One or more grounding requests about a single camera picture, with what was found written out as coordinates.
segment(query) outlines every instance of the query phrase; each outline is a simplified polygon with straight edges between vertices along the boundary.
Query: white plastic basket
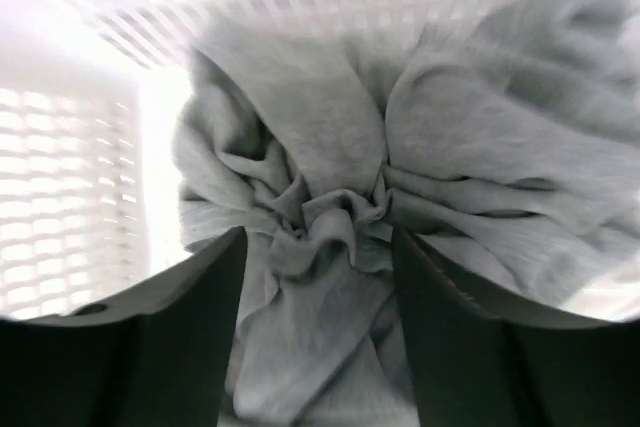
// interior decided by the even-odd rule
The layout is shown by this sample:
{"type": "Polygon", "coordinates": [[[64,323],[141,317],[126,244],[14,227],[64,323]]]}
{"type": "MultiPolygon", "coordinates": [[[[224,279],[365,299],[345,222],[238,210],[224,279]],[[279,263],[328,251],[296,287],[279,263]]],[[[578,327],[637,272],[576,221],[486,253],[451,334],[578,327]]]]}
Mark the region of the white plastic basket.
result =
{"type": "MultiPolygon", "coordinates": [[[[93,130],[87,127],[76,137],[78,141],[93,143],[96,148],[107,149],[107,153],[115,155],[118,160],[101,166],[100,157],[104,156],[98,155],[97,151],[83,151],[82,154],[82,162],[93,168],[91,173],[83,171],[84,177],[81,176],[93,189],[89,189],[91,193],[84,200],[95,202],[98,206],[93,212],[97,212],[97,216],[87,217],[85,221],[91,218],[91,228],[100,232],[92,237],[97,244],[89,247],[91,260],[84,270],[89,279],[86,285],[78,286],[71,281],[76,271],[67,259],[68,249],[71,248],[67,240],[70,234],[64,229],[42,234],[50,235],[58,242],[57,253],[44,254],[45,260],[62,259],[56,264],[59,269],[49,273],[38,267],[40,258],[36,254],[23,254],[22,260],[9,261],[6,257],[5,249],[15,245],[29,245],[30,248],[36,245],[39,241],[37,236],[41,235],[36,234],[35,230],[38,219],[27,216],[25,223],[30,227],[19,239],[12,240],[2,234],[0,313],[25,317],[65,310],[77,303],[95,300],[167,267],[182,255],[177,238],[175,203],[168,201],[173,198],[179,180],[171,166],[168,136],[171,123],[188,95],[188,89],[184,87],[182,74],[177,73],[176,76],[180,77],[177,82],[182,90],[171,100],[169,92],[174,88],[167,81],[167,75],[171,77],[167,72],[179,72],[185,63],[191,38],[209,21],[213,10],[264,19],[283,26],[296,25],[318,35],[345,29],[389,28],[405,33],[407,45],[410,45],[425,22],[438,20],[449,22],[454,27],[465,26],[502,0],[0,1],[1,15],[4,16],[0,23],[6,30],[6,35],[0,36],[3,38],[0,45],[4,56],[0,64],[0,88],[20,93],[38,92],[47,99],[53,99],[52,105],[56,106],[60,98],[85,99],[83,105],[102,109],[99,115],[115,115],[116,111],[118,115],[124,115],[119,122],[127,127],[126,132],[95,130],[96,125],[102,124],[93,125],[100,120],[93,116],[88,120],[89,124],[93,123],[93,130]],[[108,42],[109,47],[101,43],[99,38],[108,42]],[[117,51],[124,56],[116,55],[117,51]],[[173,70],[160,73],[157,71],[159,68],[173,70]],[[145,88],[142,97],[139,97],[141,85],[145,88]],[[149,95],[154,90],[168,95],[149,95]],[[106,140],[105,136],[111,136],[111,140],[107,140],[108,145],[102,147],[105,144],[99,139],[106,140]],[[124,158],[131,163],[120,160],[122,156],[118,154],[118,149],[123,146],[129,149],[129,157],[124,158]],[[120,183],[114,186],[101,185],[100,179],[106,178],[103,174],[107,170],[117,171],[118,178],[124,176],[130,179],[133,182],[129,189],[131,192],[125,194],[122,189],[126,186],[120,183]],[[111,203],[104,202],[103,191],[113,194],[106,197],[111,203]],[[131,199],[137,199],[138,202],[133,204],[131,199]],[[145,201],[146,217],[140,200],[145,201]],[[104,228],[109,220],[113,220],[113,216],[119,216],[115,227],[107,229],[108,235],[104,234],[104,228]],[[103,255],[104,249],[110,252],[106,256],[103,255]],[[16,278],[22,280],[12,280],[14,277],[11,277],[11,272],[14,271],[21,272],[20,275],[16,274],[16,278]],[[45,286],[53,285],[51,280],[60,281],[56,284],[58,290],[47,293],[45,286]],[[16,302],[12,299],[16,298],[17,289],[26,289],[23,292],[28,291],[29,294],[16,302]],[[86,292],[86,295],[78,296],[78,292],[86,292]],[[54,300],[60,302],[46,304],[54,300]]],[[[635,37],[632,37],[632,44],[635,45],[635,37]]],[[[29,102],[24,100],[28,96],[19,98],[20,105],[30,108],[29,102]]],[[[17,107],[0,107],[0,115],[13,112],[12,109],[17,107]]],[[[20,115],[28,115],[27,110],[20,110],[20,115]]],[[[58,112],[56,122],[63,125],[67,114],[58,112]]],[[[68,133],[63,129],[47,135],[54,137],[57,149],[60,147],[58,140],[68,133]]],[[[32,153],[27,151],[24,155],[27,154],[31,156],[32,153]]],[[[64,180],[64,169],[56,169],[51,179],[64,180]]],[[[32,178],[35,178],[32,170],[20,175],[30,185],[32,178]]],[[[11,173],[4,172],[2,178],[11,179],[11,173]]],[[[32,193],[29,195],[31,206],[35,197],[32,193]]],[[[60,213],[51,213],[53,221],[62,218],[60,213]]],[[[15,219],[0,219],[2,228],[15,223],[15,219]]],[[[576,305],[585,310],[580,302],[576,305]]]]}

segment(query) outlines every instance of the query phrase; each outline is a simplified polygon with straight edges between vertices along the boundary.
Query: towel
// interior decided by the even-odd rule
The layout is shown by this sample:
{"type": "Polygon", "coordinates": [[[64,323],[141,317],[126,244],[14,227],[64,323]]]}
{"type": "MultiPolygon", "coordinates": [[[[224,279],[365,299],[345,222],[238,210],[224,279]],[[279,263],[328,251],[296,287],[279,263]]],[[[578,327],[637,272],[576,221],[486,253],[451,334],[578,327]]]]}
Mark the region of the towel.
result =
{"type": "Polygon", "coordinates": [[[240,418],[419,425],[393,228],[554,306],[637,253],[627,5],[514,0],[463,36],[427,26],[408,52],[393,34],[215,22],[174,153],[185,246],[249,235],[240,418]]]}

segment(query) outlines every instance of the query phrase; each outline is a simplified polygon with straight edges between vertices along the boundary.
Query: gray cloth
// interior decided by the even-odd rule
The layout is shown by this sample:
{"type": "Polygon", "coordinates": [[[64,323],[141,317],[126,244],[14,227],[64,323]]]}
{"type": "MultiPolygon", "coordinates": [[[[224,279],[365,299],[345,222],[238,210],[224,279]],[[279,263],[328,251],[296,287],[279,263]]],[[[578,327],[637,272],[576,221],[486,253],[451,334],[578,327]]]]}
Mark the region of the gray cloth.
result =
{"type": "Polygon", "coordinates": [[[626,2],[517,0],[407,54],[219,19],[196,48],[175,160],[186,246],[249,232],[239,415],[418,425],[393,227],[552,305],[637,252],[626,2]]]}

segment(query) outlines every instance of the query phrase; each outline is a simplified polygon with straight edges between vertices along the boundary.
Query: laundry basket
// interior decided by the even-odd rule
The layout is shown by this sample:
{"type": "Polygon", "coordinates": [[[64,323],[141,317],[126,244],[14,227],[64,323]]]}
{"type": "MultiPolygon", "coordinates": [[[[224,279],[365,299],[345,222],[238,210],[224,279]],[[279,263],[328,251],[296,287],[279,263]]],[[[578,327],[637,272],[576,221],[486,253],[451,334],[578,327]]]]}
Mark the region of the laundry basket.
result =
{"type": "Polygon", "coordinates": [[[184,255],[168,139],[212,11],[410,46],[501,1],[1,0],[0,313],[69,311],[184,255]]]}

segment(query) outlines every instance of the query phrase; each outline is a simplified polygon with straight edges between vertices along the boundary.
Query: gray fabric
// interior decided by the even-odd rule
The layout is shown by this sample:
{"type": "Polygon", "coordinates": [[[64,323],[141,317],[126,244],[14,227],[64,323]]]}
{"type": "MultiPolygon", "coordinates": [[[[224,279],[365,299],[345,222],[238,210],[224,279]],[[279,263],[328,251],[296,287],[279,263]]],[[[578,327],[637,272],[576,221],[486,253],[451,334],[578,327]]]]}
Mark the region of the gray fabric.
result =
{"type": "Polygon", "coordinates": [[[625,5],[517,0],[407,54],[218,20],[196,47],[175,160],[185,245],[249,232],[241,416],[418,425],[392,226],[552,305],[636,253],[625,5]]]}

